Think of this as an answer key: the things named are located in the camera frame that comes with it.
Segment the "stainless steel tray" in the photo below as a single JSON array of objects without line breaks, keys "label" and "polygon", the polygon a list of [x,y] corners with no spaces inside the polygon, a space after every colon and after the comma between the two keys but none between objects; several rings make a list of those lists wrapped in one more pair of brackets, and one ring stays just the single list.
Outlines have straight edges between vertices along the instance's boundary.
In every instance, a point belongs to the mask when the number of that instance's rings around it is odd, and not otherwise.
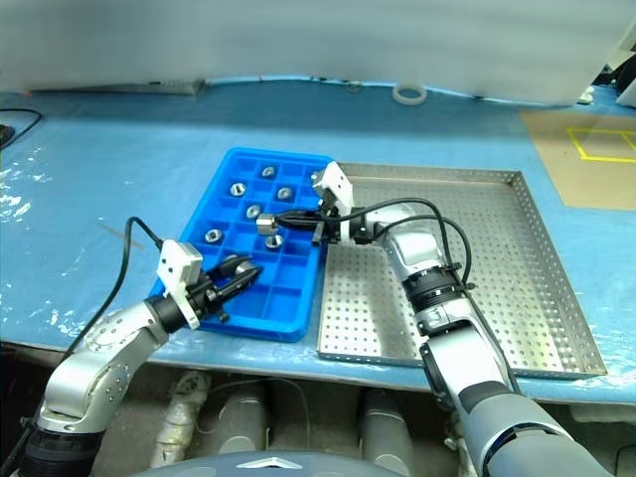
[{"label": "stainless steel tray", "polygon": [[[606,374],[521,172],[341,166],[357,206],[423,197],[462,226],[473,249],[473,296],[517,374]],[[438,234],[435,223],[430,228]],[[454,260],[463,262],[459,236],[451,229],[449,235]],[[420,366],[422,340],[379,247],[330,245],[323,293],[322,358]]]}]

